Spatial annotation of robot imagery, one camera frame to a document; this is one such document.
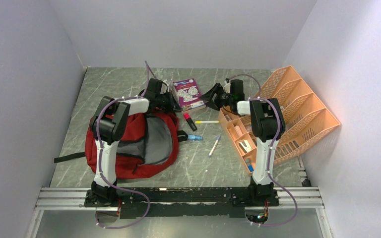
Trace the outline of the purple puzzle book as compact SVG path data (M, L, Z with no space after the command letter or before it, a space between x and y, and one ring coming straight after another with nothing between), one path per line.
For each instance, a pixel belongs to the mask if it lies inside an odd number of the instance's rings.
M182 113L206 108L206 104L200 99L202 95L195 78L189 78L171 83L171 91Z

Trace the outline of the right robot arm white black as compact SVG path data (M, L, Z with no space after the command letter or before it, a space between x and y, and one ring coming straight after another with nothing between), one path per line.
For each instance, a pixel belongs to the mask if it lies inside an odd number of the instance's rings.
M248 186L248 200L253 205L278 205L278 194L274 189L276 181L272 177L275 151L285 131L285 121L276 98L260 97L246 99L244 83L240 79L228 81L229 90L216 83L208 92L200 96L207 107L220 110L229 107L236 116L249 116L251 131L256 139L256 148L252 140L238 139L236 145L245 155L255 154L252 165L251 181Z

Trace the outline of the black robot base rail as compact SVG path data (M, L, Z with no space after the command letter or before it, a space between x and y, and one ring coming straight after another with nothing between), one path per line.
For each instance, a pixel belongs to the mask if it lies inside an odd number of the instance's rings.
M146 217L217 216L243 218L265 209L316 209L324 204L316 187L275 188L271 194L247 187L138 187L139 194L118 191L114 201L100 203L88 188L43 188L37 210L98 211L120 219Z

